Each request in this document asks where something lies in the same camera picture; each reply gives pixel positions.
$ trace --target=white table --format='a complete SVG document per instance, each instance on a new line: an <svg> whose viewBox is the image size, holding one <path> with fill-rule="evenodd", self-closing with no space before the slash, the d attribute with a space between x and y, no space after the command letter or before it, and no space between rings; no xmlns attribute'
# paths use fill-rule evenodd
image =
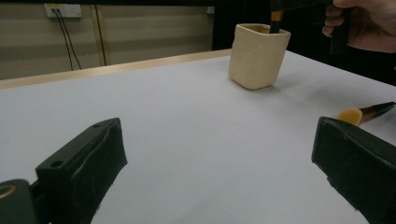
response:
<svg viewBox="0 0 396 224"><path fill-rule="evenodd" d="M92 223L367 223L311 162L317 122L396 89L287 52L273 87L247 91L228 78L229 52L0 82L0 182L32 183L50 154L119 117L129 164ZM395 145L395 121L361 127Z"/></svg>

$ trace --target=human hand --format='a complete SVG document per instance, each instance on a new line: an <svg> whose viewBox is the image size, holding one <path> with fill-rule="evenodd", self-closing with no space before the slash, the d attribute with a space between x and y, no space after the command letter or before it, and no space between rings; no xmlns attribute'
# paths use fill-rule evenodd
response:
<svg viewBox="0 0 396 224"><path fill-rule="evenodd" d="M396 1L395 0L333 0L326 8L323 34L332 36L334 27L344 23L345 8L353 7L348 45L396 53Z"/></svg>

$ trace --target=beige wall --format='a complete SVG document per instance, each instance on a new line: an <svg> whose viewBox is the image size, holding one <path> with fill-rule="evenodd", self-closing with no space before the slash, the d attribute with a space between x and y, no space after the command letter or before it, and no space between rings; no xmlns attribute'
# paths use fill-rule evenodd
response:
<svg viewBox="0 0 396 224"><path fill-rule="evenodd" d="M103 52L96 41L96 18L91 6L81 9L82 18L65 19L65 23L82 68L100 66ZM213 18L205 10L99 7L107 64L210 50ZM59 23L47 18L42 4L0 4L0 79L69 70Z"/></svg>

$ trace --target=black cable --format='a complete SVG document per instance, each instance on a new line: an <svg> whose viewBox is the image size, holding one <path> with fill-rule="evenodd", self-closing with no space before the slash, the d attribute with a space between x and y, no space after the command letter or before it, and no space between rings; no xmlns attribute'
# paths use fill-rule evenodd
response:
<svg viewBox="0 0 396 224"><path fill-rule="evenodd" d="M55 15L56 15L56 19L58 20L58 22L59 22L59 25L61 26L61 29L62 29L62 33L64 34L64 28L62 27L61 20L59 19L59 16L58 16L58 12L57 12L56 10L52 10L52 11L55 13ZM73 71L73 62L72 62L72 57L70 56L69 45L67 44L67 39L66 39L66 35L65 35L65 34L64 34L64 43L66 43L67 54L69 55L70 68L71 68L71 69L72 69L72 71Z"/></svg>
<svg viewBox="0 0 396 224"><path fill-rule="evenodd" d="M77 63L78 63L78 67L79 67L79 69L81 69L81 65L79 64L79 60L78 60L78 58L77 58L77 55L76 55L76 53L74 52L72 39L70 38L69 32L67 31L66 24L64 24L64 18L63 18L62 16L61 16L61 22L62 22L62 24L64 25L64 29L66 30L67 36L69 37L70 48L72 49L73 54L74 54L74 56L75 56L75 58L76 58L76 61L77 61Z"/></svg>

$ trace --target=ceramic cup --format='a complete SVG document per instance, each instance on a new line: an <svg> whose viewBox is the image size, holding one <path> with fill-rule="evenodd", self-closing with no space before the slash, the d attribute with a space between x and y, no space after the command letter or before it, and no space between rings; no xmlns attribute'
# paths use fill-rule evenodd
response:
<svg viewBox="0 0 396 224"><path fill-rule="evenodd" d="M249 90L272 86L289 44L290 33L269 34L265 24L238 24L231 50L229 76Z"/></svg>

